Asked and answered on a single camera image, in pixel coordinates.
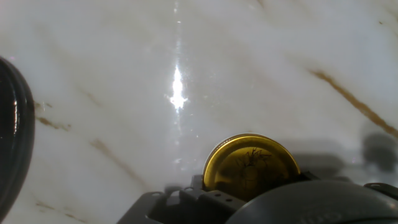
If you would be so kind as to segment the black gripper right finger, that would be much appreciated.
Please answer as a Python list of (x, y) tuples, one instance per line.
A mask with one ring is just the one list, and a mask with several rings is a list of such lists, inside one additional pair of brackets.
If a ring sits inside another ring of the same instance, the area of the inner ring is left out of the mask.
[[(311, 172), (302, 172), (298, 176), (298, 180), (299, 181), (332, 180), (332, 181), (349, 182), (349, 183), (353, 184), (353, 181), (347, 177), (332, 177), (332, 178), (326, 179), (326, 178), (320, 178)], [(373, 182), (373, 183), (364, 184), (363, 187), (377, 191), (383, 195), (393, 198), (394, 200), (397, 200), (397, 187), (395, 187), (393, 185), (389, 185), (389, 184), (385, 184), (385, 183), (381, 183), (381, 182)]]

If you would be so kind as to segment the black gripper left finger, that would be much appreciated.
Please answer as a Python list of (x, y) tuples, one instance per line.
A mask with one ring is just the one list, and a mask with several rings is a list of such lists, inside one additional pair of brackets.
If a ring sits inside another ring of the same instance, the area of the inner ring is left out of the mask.
[(195, 175), (189, 187), (141, 195), (118, 224), (220, 224), (246, 204), (225, 192), (204, 190), (201, 181)]

